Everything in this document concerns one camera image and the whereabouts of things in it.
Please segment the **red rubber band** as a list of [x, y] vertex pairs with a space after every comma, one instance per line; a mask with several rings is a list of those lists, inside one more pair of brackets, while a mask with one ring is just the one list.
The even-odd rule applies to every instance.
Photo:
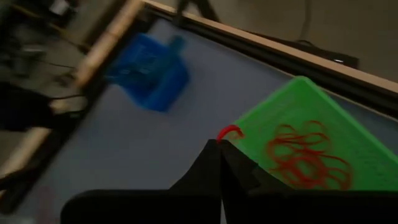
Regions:
[[[345, 165], [345, 169], [327, 166], [323, 159], [331, 159]], [[273, 157], [276, 167], [271, 169], [281, 175], [283, 180], [299, 189], [329, 190], [327, 180], [331, 179], [338, 184], [339, 190], [348, 190], [353, 183], [353, 171], [351, 165], [345, 160], [324, 154], [303, 156]]]
[[237, 141], [244, 138], [241, 128], [235, 124], [224, 127], [217, 135], [216, 140], [221, 142], [223, 139]]

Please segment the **blue plastic basket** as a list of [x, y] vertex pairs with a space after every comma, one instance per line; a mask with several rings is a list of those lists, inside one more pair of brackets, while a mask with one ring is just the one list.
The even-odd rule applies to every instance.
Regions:
[[163, 44], [139, 33], [108, 68], [106, 78], [119, 85], [139, 106], [167, 111], [190, 80], [180, 56], [184, 47], [181, 35], [173, 35]]

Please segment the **green plastic basket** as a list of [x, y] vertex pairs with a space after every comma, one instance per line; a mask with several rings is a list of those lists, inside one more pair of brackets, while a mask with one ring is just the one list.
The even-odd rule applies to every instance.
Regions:
[[[289, 124], [299, 130], [310, 120], [321, 122], [328, 130], [332, 149], [324, 155], [351, 165], [353, 183], [349, 190], [398, 191], [398, 122], [332, 98], [304, 77], [289, 81], [238, 119], [236, 125], [244, 138], [231, 142], [266, 172], [291, 186], [271, 171], [276, 163], [267, 155], [266, 145], [278, 125]], [[276, 149], [278, 156], [289, 152], [283, 146]], [[345, 169], [338, 161], [323, 161], [329, 167]]]

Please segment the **yellow bands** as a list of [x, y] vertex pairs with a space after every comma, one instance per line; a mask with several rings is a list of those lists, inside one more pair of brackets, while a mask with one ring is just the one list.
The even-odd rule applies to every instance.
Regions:
[[[278, 156], [276, 149], [282, 146], [290, 152]], [[315, 120], [304, 122], [299, 130], [289, 124], [278, 125], [273, 138], [266, 145], [267, 155], [275, 162], [287, 161], [295, 154], [318, 156], [331, 149], [332, 143], [326, 126]]]

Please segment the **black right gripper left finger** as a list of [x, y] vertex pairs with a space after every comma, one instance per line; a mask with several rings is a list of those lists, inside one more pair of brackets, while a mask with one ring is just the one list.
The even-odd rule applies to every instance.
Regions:
[[62, 208], [60, 224], [220, 224], [221, 151], [210, 139], [169, 189], [89, 190]]

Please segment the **blue grey table mat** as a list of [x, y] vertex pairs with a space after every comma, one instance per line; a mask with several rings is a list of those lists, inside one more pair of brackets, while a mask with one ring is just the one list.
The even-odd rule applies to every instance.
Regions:
[[277, 70], [198, 35], [185, 37], [193, 80], [170, 113], [140, 109], [119, 87], [107, 87], [22, 203], [19, 216], [39, 224], [44, 212], [54, 221], [70, 197], [88, 189], [170, 187], [209, 138], [291, 75], [323, 74], [305, 59], [284, 59]]

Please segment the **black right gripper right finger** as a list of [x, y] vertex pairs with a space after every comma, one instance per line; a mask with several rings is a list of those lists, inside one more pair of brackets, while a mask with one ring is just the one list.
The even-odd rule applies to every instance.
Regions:
[[223, 161], [228, 224], [398, 224], [398, 192], [294, 190], [262, 172], [265, 190], [249, 193]]

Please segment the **black aluminium table frame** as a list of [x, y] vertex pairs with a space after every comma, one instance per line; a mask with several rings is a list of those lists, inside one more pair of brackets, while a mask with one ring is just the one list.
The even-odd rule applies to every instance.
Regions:
[[[81, 118], [69, 121], [62, 129], [52, 131], [35, 128], [26, 134], [16, 150], [15, 158], [9, 159], [6, 167], [10, 172], [31, 165], [37, 166], [37, 169], [31, 178], [0, 195], [0, 213], [11, 214], [19, 208], [60, 154], [62, 147], [77, 132], [105, 89], [111, 86], [105, 82], [103, 72], [128, 40], [138, 32], [165, 40], [173, 34], [171, 19], [172, 9], [168, 6], [145, 0], [126, 0], [117, 15], [100, 22], [86, 36], [93, 49], [81, 65], [78, 83], [89, 99], [87, 111]], [[191, 14], [183, 18], [182, 28], [184, 37], [188, 32], [198, 35], [277, 70], [282, 70], [282, 63], [287, 58], [313, 62], [322, 68], [321, 77], [291, 75], [289, 80], [296, 76], [308, 77], [331, 93], [333, 98], [349, 101], [398, 122], [398, 83]], [[191, 73], [191, 84], [193, 74], [185, 58], [187, 49], [188, 45], [183, 57]]]

